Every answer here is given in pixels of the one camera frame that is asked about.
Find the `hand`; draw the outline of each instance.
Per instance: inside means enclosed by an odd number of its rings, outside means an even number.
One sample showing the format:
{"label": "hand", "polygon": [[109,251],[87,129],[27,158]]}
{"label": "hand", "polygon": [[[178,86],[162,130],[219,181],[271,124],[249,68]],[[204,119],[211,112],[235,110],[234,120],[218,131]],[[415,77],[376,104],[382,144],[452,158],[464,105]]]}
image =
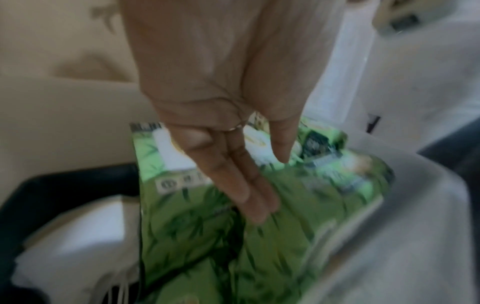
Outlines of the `hand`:
{"label": "hand", "polygon": [[120,0],[140,88],[185,153],[247,218],[280,203],[245,149],[253,111],[288,162],[305,102],[327,65],[340,0]]}

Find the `beige surface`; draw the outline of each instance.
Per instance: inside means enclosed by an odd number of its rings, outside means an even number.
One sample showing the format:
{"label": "beige surface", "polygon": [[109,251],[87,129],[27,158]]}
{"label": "beige surface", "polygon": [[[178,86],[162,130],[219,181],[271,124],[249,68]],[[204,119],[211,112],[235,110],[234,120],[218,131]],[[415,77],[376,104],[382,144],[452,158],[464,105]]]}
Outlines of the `beige surface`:
{"label": "beige surface", "polygon": [[0,74],[135,81],[115,0],[0,0]]}
{"label": "beige surface", "polygon": [[135,160],[129,123],[157,116],[133,84],[0,77],[0,203],[39,174]]}

